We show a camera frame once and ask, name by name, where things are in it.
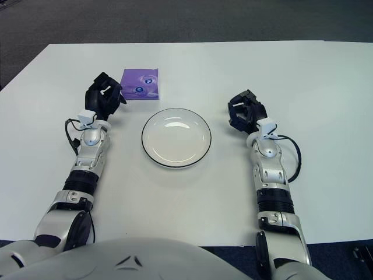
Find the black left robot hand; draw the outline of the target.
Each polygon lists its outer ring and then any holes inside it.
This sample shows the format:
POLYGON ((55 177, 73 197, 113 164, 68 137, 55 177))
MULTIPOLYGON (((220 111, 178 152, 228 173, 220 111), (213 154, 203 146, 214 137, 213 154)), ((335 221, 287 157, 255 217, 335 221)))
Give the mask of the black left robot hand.
POLYGON ((126 104, 121 90, 120 83, 102 72, 85 94, 85 109, 95 112, 98 120, 108 121, 120 104, 126 104))

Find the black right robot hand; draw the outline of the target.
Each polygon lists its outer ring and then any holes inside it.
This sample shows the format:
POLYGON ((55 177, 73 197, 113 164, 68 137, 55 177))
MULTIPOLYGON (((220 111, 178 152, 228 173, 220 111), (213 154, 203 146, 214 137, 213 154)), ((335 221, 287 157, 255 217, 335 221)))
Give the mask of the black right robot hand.
POLYGON ((257 121, 268 117, 264 105, 250 90, 241 92, 228 102, 228 113, 230 125, 248 135, 258 131, 257 121))

